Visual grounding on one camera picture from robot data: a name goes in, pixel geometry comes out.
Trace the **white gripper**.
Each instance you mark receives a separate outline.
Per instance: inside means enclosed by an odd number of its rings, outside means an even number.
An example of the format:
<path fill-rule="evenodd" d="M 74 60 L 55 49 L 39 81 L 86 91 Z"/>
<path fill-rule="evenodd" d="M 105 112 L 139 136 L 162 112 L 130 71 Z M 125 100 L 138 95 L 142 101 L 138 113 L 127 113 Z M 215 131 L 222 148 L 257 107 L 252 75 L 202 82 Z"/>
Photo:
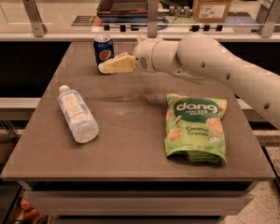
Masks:
<path fill-rule="evenodd" d="M 144 72 L 155 73 L 153 66 L 153 51 L 156 45 L 161 42 L 160 38 L 137 37 L 137 45 L 133 49 L 133 56 L 128 52 L 122 52 L 98 65 L 103 74 L 129 73 L 135 66 Z"/>

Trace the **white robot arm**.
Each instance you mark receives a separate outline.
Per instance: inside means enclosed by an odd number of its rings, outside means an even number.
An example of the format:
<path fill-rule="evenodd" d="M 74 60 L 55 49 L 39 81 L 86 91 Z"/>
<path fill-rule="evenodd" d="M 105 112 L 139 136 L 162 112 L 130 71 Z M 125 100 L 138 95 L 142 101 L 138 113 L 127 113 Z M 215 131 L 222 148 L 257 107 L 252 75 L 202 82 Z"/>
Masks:
<path fill-rule="evenodd" d="M 233 55 L 208 35 L 190 34 L 179 41 L 140 37 L 132 54 L 122 52 L 98 68 L 104 74 L 163 72 L 192 82 L 211 78 L 280 130 L 280 76 Z"/>

